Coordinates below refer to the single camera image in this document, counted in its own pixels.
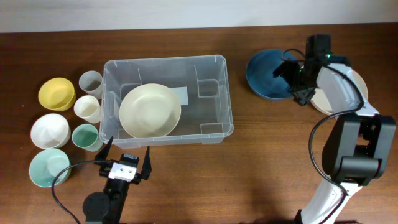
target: bowl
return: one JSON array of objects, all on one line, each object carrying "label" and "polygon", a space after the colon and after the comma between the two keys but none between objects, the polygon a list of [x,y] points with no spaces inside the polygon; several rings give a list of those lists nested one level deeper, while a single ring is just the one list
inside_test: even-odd
[{"label": "bowl", "polygon": [[181,116],[178,96],[160,84],[145,84],[131,90],[123,99],[119,118],[124,130],[135,138],[168,135]]},{"label": "bowl", "polygon": [[[268,100],[291,98],[289,84],[282,78],[274,78],[274,70],[283,63],[283,50],[269,49],[255,54],[246,66],[246,79],[250,88],[259,96]],[[295,60],[286,53],[285,58]]]},{"label": "bowl", "polygon": [[39,90],[39,102],[47,109],[65,111],[76,100],[73,84],[66,78],[53,78],[45,82]]},{"label": "bowl", "polygon": [[[54,178],[64,168],[70,166],[68,156],[59,149],[46,149],[38,153],[30,163],[29,177],[39,187],[51,187]],[[69,177],[70,170],[64,172],[55,185],[61,184]]]},{"label": "bowl", "polygon": [[68,121],[59,114],[46,114],[30,130],[30,138],[41,149],[60,148],[70,138]]}]

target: cup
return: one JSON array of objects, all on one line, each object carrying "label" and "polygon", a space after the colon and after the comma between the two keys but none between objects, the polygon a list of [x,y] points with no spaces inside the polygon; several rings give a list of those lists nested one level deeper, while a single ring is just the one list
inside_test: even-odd
[{"label": "cup", "polygon": [[70,138],[68,121],[59,114],[46,114],[33,124],[30,138],[41,149],[60,148]]},{"label": "cup", "polygon": [[97,99],[102,98],[102,75],[96,71],[88,71],[81,75],[79,79],[80,88],[87,94]]},{"label": "cup", "polygon": [[82,149],[95,152],[101,149],[102,142],[98,136],[98,130],[91,124],[82,124],[72,133],[73,143]]},{"label": "cup", "polygon": [[[54,178],[70,166],[68,156],[59,149],[46,149],[39,152],[30,163],[29,177],[39,187],[51,187]],[[55,185],[61,184],[69,177],[70,170],[64,172]]]},{"label": "cup", "polygon": [[85,121],[95,124],[101,121],[101,105],[94,96],[82,96],[73,108],[75,114]]},{"label": "cup", "polygon": [[73,84],[66,78],[53,78],[45,82],[39,90],[39,102],[47,109],[65,111],[76,100]]}]

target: clear plastic bin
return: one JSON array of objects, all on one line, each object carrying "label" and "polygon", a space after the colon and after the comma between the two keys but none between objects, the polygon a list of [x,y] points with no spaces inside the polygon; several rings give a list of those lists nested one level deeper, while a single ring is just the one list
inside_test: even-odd
[{"label": "clear plastic bin", "polygon": [[[111,60],[104,66],[103,82],[99,138],[105,143],[113,136],[113,144],[122,149],[213,144],[233,132],[226,60],[221,55]],[[181,105],[178,125],[168,136],[134,138],[121,126],[119,107],[123,98],[135,87],[147,83],[178,88],[182,90],[180,95],[188,98],[187,104]]]}]

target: white bowl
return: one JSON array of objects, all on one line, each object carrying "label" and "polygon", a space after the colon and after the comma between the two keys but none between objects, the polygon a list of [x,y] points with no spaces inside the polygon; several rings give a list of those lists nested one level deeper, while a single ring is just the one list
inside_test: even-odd
[{"label": "white bowl", "polygon": [[[63,151],[46,149],[32,159],[29,166],[29,177],[39,187],[51,187],[54,178],[68,166],[70,166],[69,158]],[[63,183],[69,174],[70,170],[64,172],[55,185]]]},{"label": "white bowl", "polygon": [[70,138],[68,121],[59,114],[46,114],[30,130],[32,142],[41,149],[60,148]]},{"label": "white bowl", "polygon": [[[356,84],[359,87],[359,90],[361,90],[363,96],[365,99],[368,99],[368,88],[365,84],[365,81],[362,79],[362,77],[357,73],[353,72],[354,80]],[[326,94],[323,90],[317,88],[315,89],[315,95],[311,99],[311,104],[320,112],[326,114],[326,115],[331,115],[333,114],[333,110],[331,109],[330,103],[328,98],[326,97]]]},{"label": "white bowl", "polygon": [[166,136],[180,116],[178,96],[166,86],[153,83],[131,90],[119,110],[122,127],[135,138]]}]

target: white wall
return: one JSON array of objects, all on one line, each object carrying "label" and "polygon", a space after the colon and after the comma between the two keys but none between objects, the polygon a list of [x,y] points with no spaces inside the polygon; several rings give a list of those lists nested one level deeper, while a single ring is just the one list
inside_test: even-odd
[{"label": "white wall", "polygon": [[398,0],[0,0],[0,32],[397,21]]}]

